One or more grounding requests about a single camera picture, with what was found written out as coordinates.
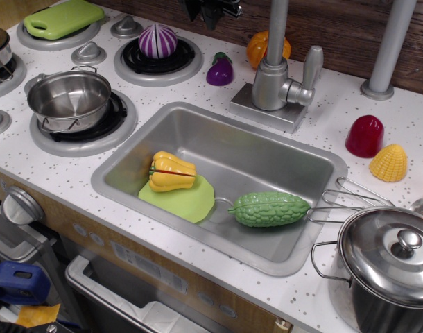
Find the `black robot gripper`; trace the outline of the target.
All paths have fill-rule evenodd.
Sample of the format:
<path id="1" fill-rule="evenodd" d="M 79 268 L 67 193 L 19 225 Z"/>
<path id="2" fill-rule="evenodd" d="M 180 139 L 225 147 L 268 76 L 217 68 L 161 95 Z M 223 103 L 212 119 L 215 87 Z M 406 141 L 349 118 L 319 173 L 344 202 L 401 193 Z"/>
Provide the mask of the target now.
<path id="1" fill-rule="evenodd" d="M 202 18 L 207 29 L 214 30 L 220 18 L 225 15 L 238 17 L 241 14 L 239 1 L 225 0 L 179 0 L 181 9 L 186 12 L 189 19 L 194 21 L 202 13 Z"/>

